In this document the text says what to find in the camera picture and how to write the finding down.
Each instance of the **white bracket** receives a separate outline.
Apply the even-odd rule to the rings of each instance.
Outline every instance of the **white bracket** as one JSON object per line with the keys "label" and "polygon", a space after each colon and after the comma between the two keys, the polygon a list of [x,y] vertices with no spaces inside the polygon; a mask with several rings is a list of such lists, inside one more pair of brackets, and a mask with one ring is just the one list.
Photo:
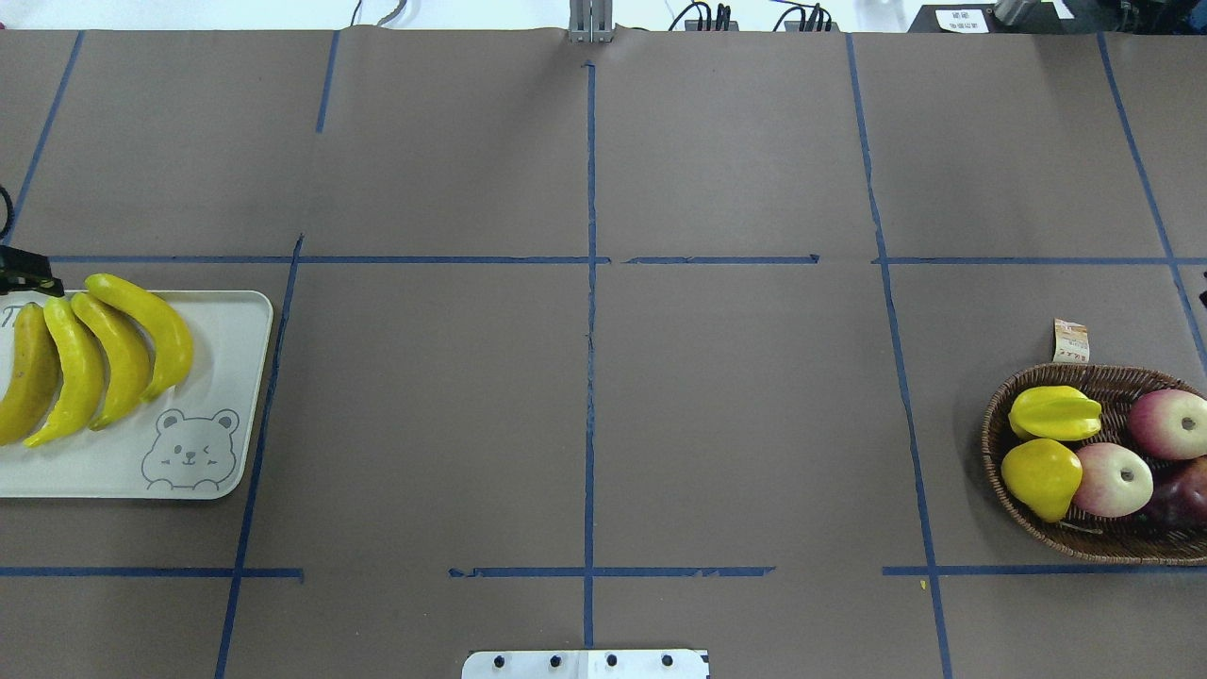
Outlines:
{"label": "white bracket", "polygon": [[612,0],[570,0],[571,42],[612,42]]}
{"label": "white bracket", "polygon": [[461,679],[709,679],[709,651],[479,651]]}

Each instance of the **white floor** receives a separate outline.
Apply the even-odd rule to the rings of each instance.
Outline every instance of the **white floor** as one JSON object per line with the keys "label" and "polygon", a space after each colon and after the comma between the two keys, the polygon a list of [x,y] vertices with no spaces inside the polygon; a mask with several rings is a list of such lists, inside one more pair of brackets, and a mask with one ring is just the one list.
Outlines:
{"label": "white floor", "polygon": [[[1060,0],[1055,2],[1061,16],[1072,16]],[[396,4],[397,0],[363,0],[357,23],[377,23]],[[7,0],[0,4],[0,22],[10,29],[333,29],[350,23],[355,5],[355,0]],[[729,5],[742,30],[770,30],[788,7],[772,0],[733,0]],[[616,0],[613,19],[623,25],[665,30],[684,6],[686,0]],[[844,30],[904,33],[922,0],[835,0],[823,6]],[[410,0],[387,25],[565,28],[568,17],[567,0]]]}

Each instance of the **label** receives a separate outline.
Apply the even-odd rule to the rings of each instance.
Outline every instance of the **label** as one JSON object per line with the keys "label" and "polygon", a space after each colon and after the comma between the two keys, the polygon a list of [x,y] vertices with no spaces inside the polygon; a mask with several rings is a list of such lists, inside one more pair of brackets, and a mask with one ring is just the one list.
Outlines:
{"label": "label", "polygon": [[1053,363],[1088,364],[1090,363],[1090,330],[1079,322],[1056,318],[1056,350]]}
{"label": "label", "polygon": [[939,28],[951,33],[989,33],[982,10],[935,10]]}

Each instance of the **fruit basket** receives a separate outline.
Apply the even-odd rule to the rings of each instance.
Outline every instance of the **fruit basket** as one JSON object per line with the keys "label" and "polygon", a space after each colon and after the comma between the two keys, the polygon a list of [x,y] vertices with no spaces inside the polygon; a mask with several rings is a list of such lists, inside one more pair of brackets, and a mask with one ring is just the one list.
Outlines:
{"label": "fruit basket", "polygon": [[1046,523],[1005,490],[1001,463],[1021,441],[1010,431],[1007,416],[1015,397],[1032,387],[1067,385],[1102,404],[1102,432],[1079,441],[1077,447],[1107,441],[1136,451],[1158,470],[1171,463],[1148,457],[1127,433],[1132,404],[1149,392],[1182,390],[1202,397],[1185,382],[1142,368],[1045,364],[1007,380],[993,394],[981,426],[981,458],[990,486],[1002,507],[1040,543],[1072,557],[1097,563],[1207,566],[1207,528],[1168,531],[1142,517],[1103,519],[1069,508],[1063,521]]}

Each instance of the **metal cylinder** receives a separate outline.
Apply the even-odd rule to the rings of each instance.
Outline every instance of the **metal cylinder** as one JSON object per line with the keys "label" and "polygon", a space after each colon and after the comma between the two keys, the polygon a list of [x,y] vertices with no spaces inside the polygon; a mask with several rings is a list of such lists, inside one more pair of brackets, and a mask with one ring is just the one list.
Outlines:
{"label": "metal cylinder", "polygon": [[1027,14],[1039,4],[1039,0],[997,0],[993,16],[1002,25],[1016,27],[1027,21]]}

